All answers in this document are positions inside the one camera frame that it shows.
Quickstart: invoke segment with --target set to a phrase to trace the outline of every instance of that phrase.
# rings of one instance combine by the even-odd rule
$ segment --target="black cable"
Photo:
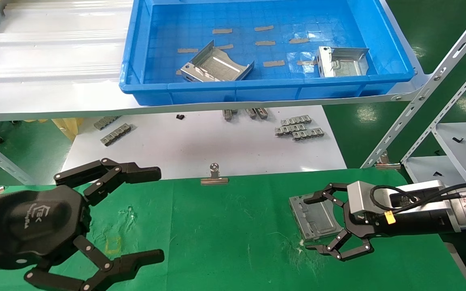
[[[454,186],[447,187],[445,189],[439,190],[439,191],[437,191],[435,193],[429,194],[428,196],[424,197],[423,199],[420,199],[420,200],[418,200],[418,201],[416,201],[414,203],[411,203],[411,204],[409,204],[407,206],[404,206],[404,207],[401,207],[401,208],[390,208],[390,207],[387,207],[385,205],[382,205],[381,203],[377,202],[377,200],[375,200],[375,190],[378,190],[378,189],[390,189],[390,190],[397,191],[398,193],[403,194],[403,195],[411,196],[412,194],[409,193],[409,192],[406,192],[404,190],[400,190],[399,188],[396,188],[396,187],[393,187],[393,186],[377,185],[377,186],[370,189],[370,200],[375,204],[375,206],[377,206],[377,207],[379,207],[379,208],[381,208],[381,209],[383,209],[385,211],[391,211],[393,214],[397,214],[397,213],[400,213],[400,212],[404,212],[404,211],[416,208],[418,206],[423,206],[423,205],[425,205],[425,204],[427,204],[429,202],[432,202],[433,200],[435,200],[438,197],[441,198],[442,200],[459,198],[458,193],[457,193],[457,195],[451,194],[451,195],[446,195],[445,197],[440,197],[440,196],[443,195],[443,194],[449,193],[451,191],[461,189],[461,188],[466,188],[466,183],[454,185]]]

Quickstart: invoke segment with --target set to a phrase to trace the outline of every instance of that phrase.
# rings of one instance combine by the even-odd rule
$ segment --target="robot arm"
[[[135,278],[144,265],[164,260],[162,250],[124,255],[109,260],[86,238],[91,222],[89,206],[96,206],[123,183],[157,181],[157,167],[139,168],[107,158],[58,173],[57,187],[0,195],[0,269],[35,265],[24,279],[39,289],[103,291],[113,283]],[[96,180],[80,195],[73,188]],[[98,272],[87,280],[48,273],[75,252],[82,252]]]
[[[334,196],[348,193],[346,203]],[[323,255],[340,261],[374,251],[370,239],[378,236],[440,234],[466,229],[466,183],[446,188],[441,181],[430,181],[394,188],[357,181],[328,184],[305,199],[306,204],[332,201],[343,208],[345,228],[329,245],[309,245]],[[362,246],[340,252],[346,241],[356,236]]]

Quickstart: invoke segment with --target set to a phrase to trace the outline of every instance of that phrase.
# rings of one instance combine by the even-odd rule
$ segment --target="white table surface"
[[[87,118],[67,156],[63,170],[104,157],[116,162],[159,166],[163,179],[209,177],[210,164],[223,177],[345,169],[343,157],[321,105],[270,108],[267,120],[251,120],[244,110],[227,122],[222,111],[122,116],[102,131]],[[308,129],[321,127],[322,138],[293,141],[274,136],[280,120],[308,114]],[[100,139],[122,124],[134,125],[126,136],[105,147]]]

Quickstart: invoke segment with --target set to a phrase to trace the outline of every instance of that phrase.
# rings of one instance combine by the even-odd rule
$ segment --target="blue plastic tray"
[[[266,31],[254,28],[273,25]],[[228,29],[228,34],[213,34]],[[309,38],[291,44],[290,39]],[[224,50],[237,64],[255,61],[242,81],[188,82],[177,75],[202,49]],[[274,40],[274,46],[255,42]],[[319,46],[369,48],[366,76],[319,78]],[[285,61],[264,67],[265,61]],[[140,105],[231,101],[283,101],[386,94],[414,75],[404,48],[379,0],[135,0],[125,43],[120,88]]]

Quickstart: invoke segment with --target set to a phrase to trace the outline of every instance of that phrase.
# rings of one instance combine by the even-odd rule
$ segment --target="yellow label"
[[[393,216],[393,212],[386,211],[384,212],[384,215],[386,216],[386,220],[388,221],[388,224],[396,223],[396,220],[394,219],[394,216]]]

